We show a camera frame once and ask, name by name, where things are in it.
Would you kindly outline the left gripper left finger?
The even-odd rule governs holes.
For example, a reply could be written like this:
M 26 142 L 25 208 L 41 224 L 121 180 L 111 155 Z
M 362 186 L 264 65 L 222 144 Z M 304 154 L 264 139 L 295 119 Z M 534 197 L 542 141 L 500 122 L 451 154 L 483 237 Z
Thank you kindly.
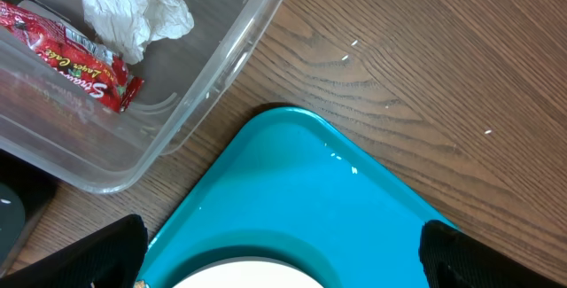
M 148 232 L 130 214 L 1 279 L 1 288 L 132 287 L 144 262 Z

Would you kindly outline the white napkin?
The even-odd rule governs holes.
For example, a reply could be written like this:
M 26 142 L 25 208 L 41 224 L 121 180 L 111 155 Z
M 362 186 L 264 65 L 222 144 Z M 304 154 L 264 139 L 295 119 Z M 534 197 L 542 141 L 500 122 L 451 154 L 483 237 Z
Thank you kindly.
M 131 65 L 144 59 L 150 43 L 179 39 L 194 28 L 183 0 L 82 0 L 82 8 L 102 43 Z

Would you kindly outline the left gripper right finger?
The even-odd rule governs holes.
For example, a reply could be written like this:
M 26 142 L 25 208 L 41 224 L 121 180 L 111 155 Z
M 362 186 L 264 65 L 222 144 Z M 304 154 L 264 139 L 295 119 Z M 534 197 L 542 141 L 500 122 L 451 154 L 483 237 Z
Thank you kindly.
M 438 220 L 422 227 L 419 259 L 431 288 L 564 288 Z

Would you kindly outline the red snack wrapper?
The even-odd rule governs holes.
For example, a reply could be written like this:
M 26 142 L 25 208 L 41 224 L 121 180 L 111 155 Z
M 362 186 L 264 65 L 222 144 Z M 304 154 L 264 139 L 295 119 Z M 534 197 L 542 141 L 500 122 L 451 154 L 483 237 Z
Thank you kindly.
M 63 23 L 15 4 L 1 3 L 1 26 L 47 65 L 116 113 L 125 111 L 144 84 L 104 45 Z

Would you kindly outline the large white plate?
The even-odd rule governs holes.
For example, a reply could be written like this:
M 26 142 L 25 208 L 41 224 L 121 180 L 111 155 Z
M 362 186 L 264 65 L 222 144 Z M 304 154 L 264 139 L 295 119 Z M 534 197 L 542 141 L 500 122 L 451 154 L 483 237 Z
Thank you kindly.
M 322 288 L 304 271 L 265 258 L 231 258 L 195 270 L 174 288 Z

